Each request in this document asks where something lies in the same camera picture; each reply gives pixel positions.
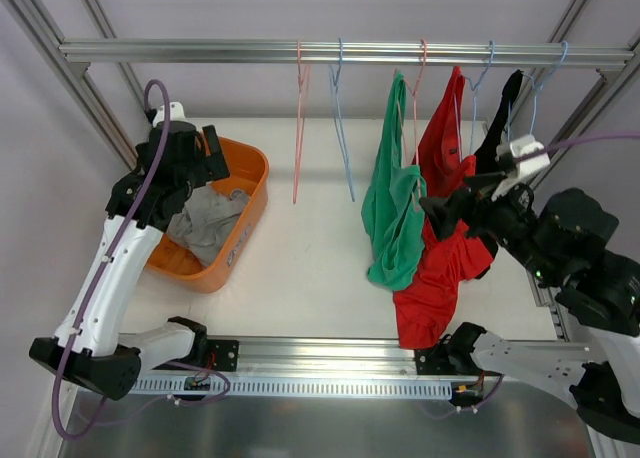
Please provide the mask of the green tank top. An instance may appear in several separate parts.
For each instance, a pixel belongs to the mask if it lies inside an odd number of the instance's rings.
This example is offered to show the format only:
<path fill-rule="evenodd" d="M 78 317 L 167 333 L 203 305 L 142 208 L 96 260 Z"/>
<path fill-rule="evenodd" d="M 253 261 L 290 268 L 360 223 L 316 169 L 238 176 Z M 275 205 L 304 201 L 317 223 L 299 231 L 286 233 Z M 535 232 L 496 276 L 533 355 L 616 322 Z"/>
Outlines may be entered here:
<path fill-rule="evenodd" d="M 372 248 L 368 280 L 393 292 L 413 280 L 424 250 L 425 213 L 418 199 L 426 182 L 418 165 L 403 163 L 403 125 L 407 85 L 402 73 L 394 74 L 381 138 L 361 219 Z"/>

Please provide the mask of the grey tank top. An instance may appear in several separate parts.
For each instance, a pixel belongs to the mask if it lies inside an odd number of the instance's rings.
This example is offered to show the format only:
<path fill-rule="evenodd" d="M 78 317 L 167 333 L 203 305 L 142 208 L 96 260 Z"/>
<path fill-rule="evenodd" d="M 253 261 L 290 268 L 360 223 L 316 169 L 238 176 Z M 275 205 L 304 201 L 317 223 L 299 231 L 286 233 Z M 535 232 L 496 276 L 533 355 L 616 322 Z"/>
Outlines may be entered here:
<path fill-rule="evenodd" d="M 173 216 L 166 234 L 208 267 L 222 250 L 249 199 L 240 189 L 226 196 L 211 186 L 197 188 L 182 211 Z"/>

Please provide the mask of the red tank top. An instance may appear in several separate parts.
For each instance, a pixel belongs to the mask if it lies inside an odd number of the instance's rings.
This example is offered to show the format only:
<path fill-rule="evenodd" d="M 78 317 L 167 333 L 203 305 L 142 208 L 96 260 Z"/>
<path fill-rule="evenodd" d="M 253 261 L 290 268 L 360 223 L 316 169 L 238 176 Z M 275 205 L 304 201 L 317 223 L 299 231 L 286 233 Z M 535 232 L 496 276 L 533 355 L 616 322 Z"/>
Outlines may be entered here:
<path fill-rule="evenodd" d="M 447 198 L 476 171 L 476 157 L 461 157 L 459 111 L 465 78 L 454 67 L 443 98 L 418 146 L 418 162 L 429 197 Z M 427 349 L 435 346 L 451 322 L 462 281 L 482 278 L 490 269 L 497 246 L 489 240 L 468 238 L 460 222 L 454 234 L 438 241 L 430 222 L 422 230 L 424 250 L 412 283 L 393 294 L 399 346 Z"/>

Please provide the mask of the blue hanger of red top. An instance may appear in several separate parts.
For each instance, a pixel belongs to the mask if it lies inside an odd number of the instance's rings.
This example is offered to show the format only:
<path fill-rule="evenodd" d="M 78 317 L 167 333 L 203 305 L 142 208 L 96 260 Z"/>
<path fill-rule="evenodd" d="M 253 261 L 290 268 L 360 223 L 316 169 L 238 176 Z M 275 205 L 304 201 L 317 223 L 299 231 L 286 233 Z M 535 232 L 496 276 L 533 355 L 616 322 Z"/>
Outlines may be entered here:
<path fill-rule="evenodd" d="M 463 78 L 469 84 L 469 88 L 472 92 L 472 102 L 473 102 L 471 136 L 470 136 L 470 145 L 469 145 L 470 151 L 473 150 L 473 144 L 474 144 L 474 133 L 475 133 L 474 127 L 475 127 L 477 110 L 478 110 L 478 105 L 477 105 L 478 94 L 482 87 L 482 84 L 484 82 L 487 72 L 493 65 L 494 56 L 495 56 L 495 42 L 493 40 L 490 40 L 489 41 L 489 58 L 487 59 L 486 65 L 483 71 L 481 72 L 481 74 L 479 75 L 478 79 L 476 81 L 473 81 L 471 78 L 463 75 Z M 455 131 L 456 131 L 456 138 L 457 138 L 457 145 L 458 145 L 457 147 L 458 159 L 460 162 L 462 162 L 464 156 L 463 156 L 463 142 L 462 142 L 462 133 L 461 133 L 461 104 L 458 102 L 458 96 L 459 94 L 457 92 L 454 92 L 453 94 L 454 117 L 455 117 L 454 124 L 455 124 Z"/>

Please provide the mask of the blue hanger of grey top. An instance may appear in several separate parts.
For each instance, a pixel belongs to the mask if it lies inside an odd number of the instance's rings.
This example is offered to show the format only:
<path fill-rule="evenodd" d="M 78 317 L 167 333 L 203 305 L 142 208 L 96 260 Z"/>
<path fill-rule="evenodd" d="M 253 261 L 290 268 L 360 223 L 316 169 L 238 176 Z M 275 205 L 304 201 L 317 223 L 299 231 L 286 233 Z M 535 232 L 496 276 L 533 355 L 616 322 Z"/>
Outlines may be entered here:
<path fill-rule="evenodd" d="M 348 143 L 344 131 L 344 123 L 340 104 L 340 78 L 344 59 L 344 44 L 341 38 L 338 39 L 338 62 L 336 66 L 328 66 L 328 77 L 330 86 L 330 97 L 332 104 L 332 119 L 336 133 L 337 142 L 340 148 L 341 157 L 344 166 L 345 178 L 349 190 L 349 196 L 352 202 L 356 201 L 354 180 L 351 169 L 350 154 Z"/>

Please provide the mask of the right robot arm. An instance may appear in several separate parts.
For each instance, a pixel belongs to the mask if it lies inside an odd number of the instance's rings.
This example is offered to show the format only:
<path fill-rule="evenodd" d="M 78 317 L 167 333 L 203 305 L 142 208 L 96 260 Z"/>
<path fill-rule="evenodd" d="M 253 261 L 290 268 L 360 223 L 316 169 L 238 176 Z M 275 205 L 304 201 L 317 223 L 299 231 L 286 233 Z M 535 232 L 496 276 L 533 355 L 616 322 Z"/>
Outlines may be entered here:
<path fill-rule="evenodd" d="M 446 344 L 448 366 L 461 375 L 482 370 L 515 378 L 565 402 L 595 431 L 637 444 L 639 264 L 607 248 L 618 219 L 578 188 L 554 194 L 535 212 L 528 185 L 500 194 L 497 178 L 469 177 L 447 198 L 421 198 L 436 238 L 452 237 L 464 223 L 468 237 L 492 239 L 539 288 L 557 289 L 556 303 L 589 331 L 605 358 L 569 361 L 464 322 Z"/>

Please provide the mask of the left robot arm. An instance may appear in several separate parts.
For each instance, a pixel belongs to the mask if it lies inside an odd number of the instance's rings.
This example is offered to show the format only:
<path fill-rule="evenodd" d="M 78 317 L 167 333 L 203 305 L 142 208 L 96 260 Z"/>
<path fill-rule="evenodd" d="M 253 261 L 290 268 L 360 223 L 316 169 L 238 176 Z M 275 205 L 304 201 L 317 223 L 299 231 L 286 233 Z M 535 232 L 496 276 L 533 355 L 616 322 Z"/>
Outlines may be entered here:
<path fill-rule="evenodd" d="M 172 317 L 153 330 L 122 336 L 121 325 L 141 273 L 192 192 L 230 175 L 214 126 L 155 125 L 137 145 L 134 170 L 112 188 L 89 274 L 62 324 L 35 339 L 29 356 L 64 381 L 111 400 L 126 396 L 140 374 L 160 366 L 196 369 L 207 360 L 207 329 Z"/>

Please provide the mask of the black tank top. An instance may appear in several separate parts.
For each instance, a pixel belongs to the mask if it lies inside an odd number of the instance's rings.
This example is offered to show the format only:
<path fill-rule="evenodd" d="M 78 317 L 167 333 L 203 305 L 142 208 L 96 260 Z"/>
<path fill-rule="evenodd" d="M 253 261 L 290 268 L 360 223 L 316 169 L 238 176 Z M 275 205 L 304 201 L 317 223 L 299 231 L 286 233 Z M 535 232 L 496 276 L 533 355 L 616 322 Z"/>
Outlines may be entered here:
<path fill-rule="evenodd" d="M 474 156 L 475 172 L 477 175 L 495 173 L 499 170 L 497 162 L 497 147 L 502 140 L 502 133 L 507 125 L 509 111 L 516 102 L 523 81 L 523 72 L 520 69 L 514 71 L 505 83 L 497 112 L 491 122 L 481 146 Z"/>

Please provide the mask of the blue hanger of black top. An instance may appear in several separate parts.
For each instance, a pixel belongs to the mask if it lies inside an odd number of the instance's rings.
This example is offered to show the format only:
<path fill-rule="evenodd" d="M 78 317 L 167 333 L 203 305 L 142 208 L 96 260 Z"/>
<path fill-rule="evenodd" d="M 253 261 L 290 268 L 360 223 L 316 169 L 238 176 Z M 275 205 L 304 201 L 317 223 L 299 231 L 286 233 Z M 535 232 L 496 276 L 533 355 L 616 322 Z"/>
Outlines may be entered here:
<path fill-rule="evenodd" d="M 566 40 L 563 40 L 561 42 L 561 45 L 562 45 L 562 52 L 561 52 L 560 58 L 547 71 L 542 72 L 538 78 L 534 78 L 531 74 L 526 74 L 526 73 L 523 74 L 524 78 L 529 79 L 531 83 L 531 90 L 532 90 L 532 108 L 531 108 L 529 128 L 527 131 L 528 135 L 532 135 L 535 129 L 535 123 L 536 123 L 537 114 L 538 114 L 538 98 L 544 86 L 546 85 L 546 83 L 551 79 L 554 73 L 560 67 L 563 66 L 566 60 L 566 57 L 568 55 L 569 48 L 570 48 L 569 42 Z M 506 142 L 510 142 L 515 138 L 512 125 L 513 125 L 512 107 L 508 106 L 506 137 L 505 137 Z"/>

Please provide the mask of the orange plastic tub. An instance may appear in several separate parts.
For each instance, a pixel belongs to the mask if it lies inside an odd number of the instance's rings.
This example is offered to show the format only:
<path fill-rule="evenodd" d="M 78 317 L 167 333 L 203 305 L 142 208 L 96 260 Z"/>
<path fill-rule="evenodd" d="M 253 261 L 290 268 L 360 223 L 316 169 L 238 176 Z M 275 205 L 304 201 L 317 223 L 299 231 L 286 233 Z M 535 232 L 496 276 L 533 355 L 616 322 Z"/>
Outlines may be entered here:
<path fill-rule="evenodd" d="M 146 264 L 198 293 L 224 286 L 268 201 L 266 156 L 228 138 L 219 142 L 230 176 L 193 191 Z"/>

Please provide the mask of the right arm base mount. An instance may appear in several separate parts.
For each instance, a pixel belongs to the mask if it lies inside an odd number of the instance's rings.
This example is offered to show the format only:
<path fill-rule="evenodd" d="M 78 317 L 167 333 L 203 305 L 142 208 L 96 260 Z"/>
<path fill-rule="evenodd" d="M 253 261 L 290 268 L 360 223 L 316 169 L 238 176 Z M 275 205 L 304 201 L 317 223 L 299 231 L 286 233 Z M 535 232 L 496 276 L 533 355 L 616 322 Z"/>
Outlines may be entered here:
<path fill-rule="evenodd" d="M 452 385 L 449 403 L 453 406 L 453 411 L 439 416 L 439 419 L 453 413 L 476 414 L 497 393 L 504 380 L 503 375 L 481 370 L 470 358 L 451 357 L 444 341 L 432 348 L 415 350 L 414 361 L 419 376 L 474 376 L 470 383 Z"/>

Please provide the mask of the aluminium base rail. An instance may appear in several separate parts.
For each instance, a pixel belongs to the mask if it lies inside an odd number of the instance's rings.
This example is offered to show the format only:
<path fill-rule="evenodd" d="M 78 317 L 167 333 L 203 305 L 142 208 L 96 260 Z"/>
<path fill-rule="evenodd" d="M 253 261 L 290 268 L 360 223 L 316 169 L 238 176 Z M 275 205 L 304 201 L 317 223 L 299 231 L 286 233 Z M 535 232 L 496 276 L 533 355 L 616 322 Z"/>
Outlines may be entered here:
<path fill-rule="evenodd" d="M 413 379 L 446 378 L 451 375 L 419 376 L 414 351 L 403 350 L 391 339 L 329 339 L 284 337 L 213 337 L 240 343 L 237 370 L 219 372 L 206 364 L 205 351 L 197 358 L 184 358 L 168 338 L 144 340 L 125 334 L 120 341 L 140 352 L 141 374 L 176 374 L 187 363 L 188 370 L 202 374 L 221 373 L 227 377 L 329 378 L 329 379 Z"/>

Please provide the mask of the aluminium hanging rail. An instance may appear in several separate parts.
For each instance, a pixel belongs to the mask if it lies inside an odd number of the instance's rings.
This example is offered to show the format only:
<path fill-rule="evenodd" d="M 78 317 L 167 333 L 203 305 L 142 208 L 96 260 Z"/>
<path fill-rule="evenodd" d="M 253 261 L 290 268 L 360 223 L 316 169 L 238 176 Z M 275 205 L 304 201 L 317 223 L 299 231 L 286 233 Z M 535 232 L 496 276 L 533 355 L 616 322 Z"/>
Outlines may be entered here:
<path fill-rule="evenodd" d="M 69 62 L 360 64 L 546 68 L 619 71 L 638 53 L 629 47 L 579 44 L 480 44 L 298 41 L 262 39 L 67 39 L 59 51 Z"/>

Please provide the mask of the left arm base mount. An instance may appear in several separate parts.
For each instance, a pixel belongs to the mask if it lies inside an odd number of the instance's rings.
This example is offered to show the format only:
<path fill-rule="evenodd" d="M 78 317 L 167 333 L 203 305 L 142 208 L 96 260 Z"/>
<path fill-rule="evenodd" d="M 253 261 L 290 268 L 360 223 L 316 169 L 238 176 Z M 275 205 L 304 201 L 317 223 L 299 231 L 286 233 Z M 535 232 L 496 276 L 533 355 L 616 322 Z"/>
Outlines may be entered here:
<path fill-rule="evenodd" d="M 240 343 L 231 339 L 209 339 L 205 357 L 206 364 L 219 372 L 235 372 L 237 370 Z"/>

